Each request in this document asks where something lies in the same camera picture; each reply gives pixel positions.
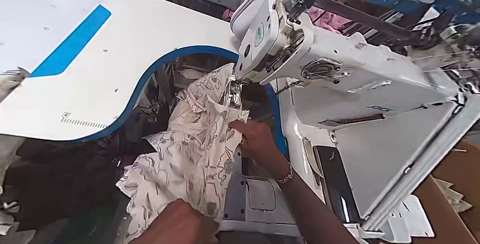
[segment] blue stripe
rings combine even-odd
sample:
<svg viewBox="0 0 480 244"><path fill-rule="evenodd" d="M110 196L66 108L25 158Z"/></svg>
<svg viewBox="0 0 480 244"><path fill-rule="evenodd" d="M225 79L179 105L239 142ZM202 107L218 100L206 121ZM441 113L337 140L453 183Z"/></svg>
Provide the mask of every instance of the blue stripe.
<svg viewBox="0 0 480 244"><path fill-rule="evenodd" d="M90 39L110 17L111 12L98 5L75 30L40 63L30 77L59 75L74 61Z"/></svg>
<svg viewBox="0 0 480 244"><path fill-rule="evenodd" d="M208 54L214 54L214 55L219 55L226 57L228 59L233 60L233 62L237 62L239 56L238 54L228 51L223 48L219 47L214 47L214 46L208 46L208 45L195 45L195 46L189 46L189 47L183 47L179 48L175 51L171 51L167 54L165 54L163 57L160 57L157 59L148 69L143 73L143 75L140 77L140 80L138 81L133 93L131 94L130 100L127 103L127 106L125 106L125 109L123 110L122 114L115 120L110 126L106 127L105 129L94 133L92 135L73 140L74 142L85 142L85 141L90 141L90 140L97 140L102 137L105 137L112 132L116 131L120 126L127 120L127 118L130 116L132 110L134 109L135 103L140 96L140 93L142 92L142 88L144 85L147 83L148 78L159 68L163 67L166 62L171 61L176 59L177 57L189 55L189 54L195 54L195 53L208 53Z"/></svg>
<svg viewBox="0 0 480 244"><path fill-rule="evenodd" d="M287 148L287 143L285 142L285 137L282 133L282 122L280 118L280 104L279 98L273 96L275 91L272 88L271 84L265 85L265 90L267 91L268 100L270 101L270 106L272 107L271 110L273 111L273 119L274 119L274 133L275 133L275 143L278 150L286 157L288 161L290 161L289 157L289 150Z"/></svg>

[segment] sewing machine logo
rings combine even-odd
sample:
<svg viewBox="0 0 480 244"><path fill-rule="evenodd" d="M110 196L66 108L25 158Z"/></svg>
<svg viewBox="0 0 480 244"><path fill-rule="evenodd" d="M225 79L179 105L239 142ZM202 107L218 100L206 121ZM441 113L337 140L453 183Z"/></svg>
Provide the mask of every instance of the sewing machine logo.
<svg viewBox="0 0 480 244"><path fill-rule="evenodd" d="M379 111L383 111L383 112L390 112L390 111L392 111L392 109L390 109L390 108L382 107L382 106L378 106L378 105L367 106L367 108L372 108L372 109L379 110Z"/></svg>
<svg viewBox="0 0 480 244"><path fill-rule="evenodd" d="M260 26L257 28L257 31L255 31L255 47L257 47L262 40L264 39L264 23L260 23Z"/></svg>

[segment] fabric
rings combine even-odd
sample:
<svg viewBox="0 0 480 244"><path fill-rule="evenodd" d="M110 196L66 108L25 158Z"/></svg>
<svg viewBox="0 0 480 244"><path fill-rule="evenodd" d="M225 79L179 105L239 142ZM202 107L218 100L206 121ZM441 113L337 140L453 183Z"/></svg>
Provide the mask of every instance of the fabric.
<svg viewBox="0 0 480 244"><path fill-rule="evenodd" d="M178 198L222 221L233 155L242 139L228 123L248 117L248 111L219 104L232 68L230 63L216 69L181 91L168 130L145 137L157 152L140 155L125 167L117 187L130 198L127 242Z"/></svg>
<svg viewBox="0 0 480 244"><path fill-rule="evenodd" d="M315 6L312 6L308 10L308 15L310 16L312 22L315 21L315 19L317 19L319 16L321 16L320 19L313 23L313 25L324 28L331 32L335 32L337 34L341 34L338 30L344 24L350 22L349 19L343 18L329 11L324 11L323 9L317 8Z"/></svg>

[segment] cloth pile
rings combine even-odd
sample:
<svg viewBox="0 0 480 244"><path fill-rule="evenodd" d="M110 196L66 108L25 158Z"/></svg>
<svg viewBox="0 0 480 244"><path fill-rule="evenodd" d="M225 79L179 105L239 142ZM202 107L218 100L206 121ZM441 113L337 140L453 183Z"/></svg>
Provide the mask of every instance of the cloth pile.
<svg viewBox="0 0 480 244"><path fill-rule="evenodd" d="M242 134L228 127L249 111L219 104L234 77L233 63L201 77L178 94L168 130L146 136L157 151L125 167L117 187L130 198L126 242L140 236L167 204L181 198L204 216L222 221L233 155Z"/></svg>

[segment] finger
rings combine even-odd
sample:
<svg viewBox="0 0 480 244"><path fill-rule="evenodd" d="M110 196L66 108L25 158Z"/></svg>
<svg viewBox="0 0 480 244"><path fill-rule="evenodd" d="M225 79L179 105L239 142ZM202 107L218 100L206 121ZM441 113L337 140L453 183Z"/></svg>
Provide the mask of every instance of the finger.
<svg viewBox="0 0 480 244"><path fill-rule="evenodd" d="M248 133L248 126L247 126L247 124L243 123L242 121L240 121L240 120L238 120L238 119L230 122L230 123L228 124L228 127L229 127L229 128L233 128L233 129L241 132L241 133L244 134L244 135Z"/></svg>

